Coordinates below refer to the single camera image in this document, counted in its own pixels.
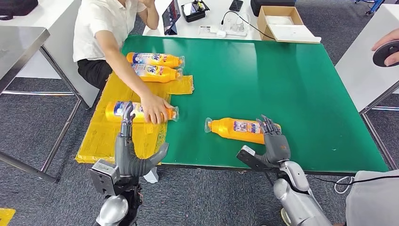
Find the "person's hand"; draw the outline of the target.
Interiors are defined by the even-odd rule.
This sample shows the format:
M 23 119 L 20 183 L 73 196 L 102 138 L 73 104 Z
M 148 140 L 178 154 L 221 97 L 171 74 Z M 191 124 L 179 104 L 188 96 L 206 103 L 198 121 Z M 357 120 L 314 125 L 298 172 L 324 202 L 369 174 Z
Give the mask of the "person's hand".
M 399 29 L 392 30 L 371 49 L 373 62 L 379 67 L 393 67 L 399 65 Z

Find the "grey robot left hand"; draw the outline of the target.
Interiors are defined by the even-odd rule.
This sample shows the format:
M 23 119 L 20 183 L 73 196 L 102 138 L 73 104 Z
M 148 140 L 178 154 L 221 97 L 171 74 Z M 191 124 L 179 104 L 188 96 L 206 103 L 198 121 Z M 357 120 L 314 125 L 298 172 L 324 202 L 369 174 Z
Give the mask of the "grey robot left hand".
M 148 174 L 166 157 L 169 143 L 163 143 L 149 158 L 137 157 L 132 140 L 132 121 L 135 117 L 133 110 L 131 101 L 123 105 L 120 133 L 115 141 L 115 162 L 122 176 L 141 177 Z

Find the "person's right hand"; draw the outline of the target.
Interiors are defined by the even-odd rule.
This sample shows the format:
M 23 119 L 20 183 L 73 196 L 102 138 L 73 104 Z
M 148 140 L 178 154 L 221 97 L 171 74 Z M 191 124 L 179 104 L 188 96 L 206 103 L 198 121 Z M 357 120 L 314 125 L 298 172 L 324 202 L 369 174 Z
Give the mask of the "person's right hand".
M 150 92 L 140 95 L 140 100 L 146 122 L 161 124 L 169 120 L 168 110 L 172 110 L 174 107 L 165 99 Z

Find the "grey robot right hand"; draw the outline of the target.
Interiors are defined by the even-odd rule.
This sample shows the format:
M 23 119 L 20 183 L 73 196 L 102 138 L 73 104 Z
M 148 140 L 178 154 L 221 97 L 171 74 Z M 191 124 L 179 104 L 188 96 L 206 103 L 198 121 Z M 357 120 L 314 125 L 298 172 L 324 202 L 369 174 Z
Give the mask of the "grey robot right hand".
M 291 157 L 287 139 L 276 123 L 263 114 L 261 117 L 261 120 L 256 119 L 256 121 L 259 123 L 266 151 L 258 159 L 267 165 L 279 166 L 281 162 L 288 161 Z

